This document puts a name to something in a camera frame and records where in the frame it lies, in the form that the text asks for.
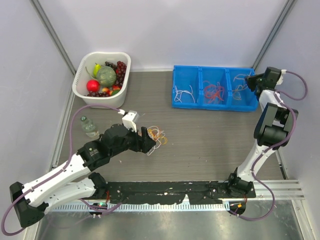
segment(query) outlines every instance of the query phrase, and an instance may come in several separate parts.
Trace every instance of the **plastic bottle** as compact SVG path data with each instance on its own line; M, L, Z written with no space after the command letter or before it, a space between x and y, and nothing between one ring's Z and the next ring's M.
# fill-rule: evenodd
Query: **plastic bottle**
M88 137L96 139L99 136L98 127L86 116L81 117L81 127L83 132L85 132Z

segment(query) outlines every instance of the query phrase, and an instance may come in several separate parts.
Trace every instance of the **red apple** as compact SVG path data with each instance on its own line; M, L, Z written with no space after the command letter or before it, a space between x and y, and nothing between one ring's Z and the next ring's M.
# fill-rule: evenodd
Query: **red apple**
M86 83L86 89L90 92L99 92L100 83L97 80L91 79Z

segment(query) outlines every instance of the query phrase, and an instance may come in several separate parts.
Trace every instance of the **white basket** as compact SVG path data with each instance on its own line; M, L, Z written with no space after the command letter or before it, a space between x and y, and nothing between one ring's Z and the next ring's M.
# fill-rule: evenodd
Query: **white basket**
M117 64L118 61L121 61L126 64L126 72L125 72L124 81L123 81L121 90L114 96L108 96L108 97L87 96L89 93L87 90L87 82L91 79L91 76L87 73L86 68L88 69L89 73L93 73L96 63L104 66L106 61L114 64ZM128 54L124 52L103 52L103 51L91 52L82 58L79 68L73 80L72 90L74 94L77 95L79 98L82 98L87 105L88 104L105 104L113 108L119 108L125 102L130 66L131 66L131 58L129 57Z

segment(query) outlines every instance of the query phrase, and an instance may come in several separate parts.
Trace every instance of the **wooden tabletop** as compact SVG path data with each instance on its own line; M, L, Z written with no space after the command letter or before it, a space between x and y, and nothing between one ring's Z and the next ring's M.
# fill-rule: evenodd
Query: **wooden tabletop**
M171 107L172 72L131 72L125 103L126 111L143 115L138 126L158 126L168 139L147 156L132 151L113 157L98 168L106 181L202 181L226 180L247 157L253 133L260 118L256 112L232 112ZM75 97L71 115L85 105ZM73 127L73 152L90 138L82 132L80 117L92 119L100 133L112 124L121 124L121 116L110 109L85 109ZM59 164L69 155L66 134ZM280 180L282 174L275 155L269 157L257 174L263 180Z

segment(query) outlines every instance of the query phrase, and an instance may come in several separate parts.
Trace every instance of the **blue storage container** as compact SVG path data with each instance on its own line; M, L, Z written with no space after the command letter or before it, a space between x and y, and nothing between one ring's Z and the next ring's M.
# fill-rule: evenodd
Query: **blue storage container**
M252 68L174 66L172 106L184 109L208 109L252 112L258 101L245 77Z

